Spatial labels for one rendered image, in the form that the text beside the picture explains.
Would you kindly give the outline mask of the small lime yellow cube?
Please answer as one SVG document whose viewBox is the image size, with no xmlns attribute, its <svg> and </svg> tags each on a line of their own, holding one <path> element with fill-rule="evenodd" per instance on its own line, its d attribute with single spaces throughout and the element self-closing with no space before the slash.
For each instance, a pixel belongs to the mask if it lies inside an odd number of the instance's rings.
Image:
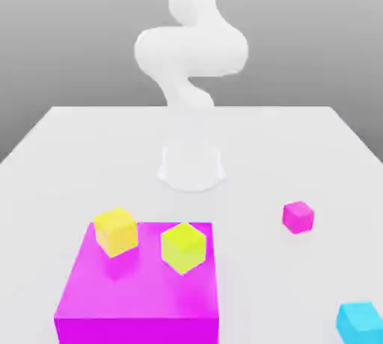
<svg viewBox="0 0 383 344">
<path fill-rule="evenodd" d="M 206 235 L 188 222 L 161 234 L 161 255 L 175 272 L 184 275 L 206 259 Z"/>
</svg>

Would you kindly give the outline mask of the large magenta box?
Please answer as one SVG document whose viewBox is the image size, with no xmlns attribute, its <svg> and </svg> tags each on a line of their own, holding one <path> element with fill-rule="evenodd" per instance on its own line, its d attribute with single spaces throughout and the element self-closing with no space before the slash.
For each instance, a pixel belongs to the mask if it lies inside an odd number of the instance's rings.
<svg viewBox="0 0 383 344">
<path fill-rule="evenodd" d="M 92 224 L 54 315 L 59 344 L 218 344 L 219 311 L 210 223 L 206 259 L 184 275 L 161 255 L 171 222 L 141 222 L 139 246 L 110 258 Z"/>
</svg>

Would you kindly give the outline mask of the small pink cube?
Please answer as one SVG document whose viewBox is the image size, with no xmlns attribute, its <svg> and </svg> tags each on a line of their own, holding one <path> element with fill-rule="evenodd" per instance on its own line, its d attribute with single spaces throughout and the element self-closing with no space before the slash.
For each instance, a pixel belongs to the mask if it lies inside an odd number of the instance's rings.
<svg viewBox="0 0 383 344">
<path fill-rule="evenodd" d="M 314 211 L 302 201 L 284 205 L 282 223 L 293 234 L 312 230 Z"/>
</svg>

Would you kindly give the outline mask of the small cyan cube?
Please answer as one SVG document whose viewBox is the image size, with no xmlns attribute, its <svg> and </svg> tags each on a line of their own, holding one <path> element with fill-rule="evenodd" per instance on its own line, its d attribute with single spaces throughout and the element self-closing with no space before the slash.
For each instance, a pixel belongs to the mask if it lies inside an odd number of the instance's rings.
<svg viewBox="0 0 383 344">
<path fill-rule="evenodd" d="M 371 302 L 341 304 L 336 327 L 343 344 L 383 344 L 383 318 Z"/>
</svg>

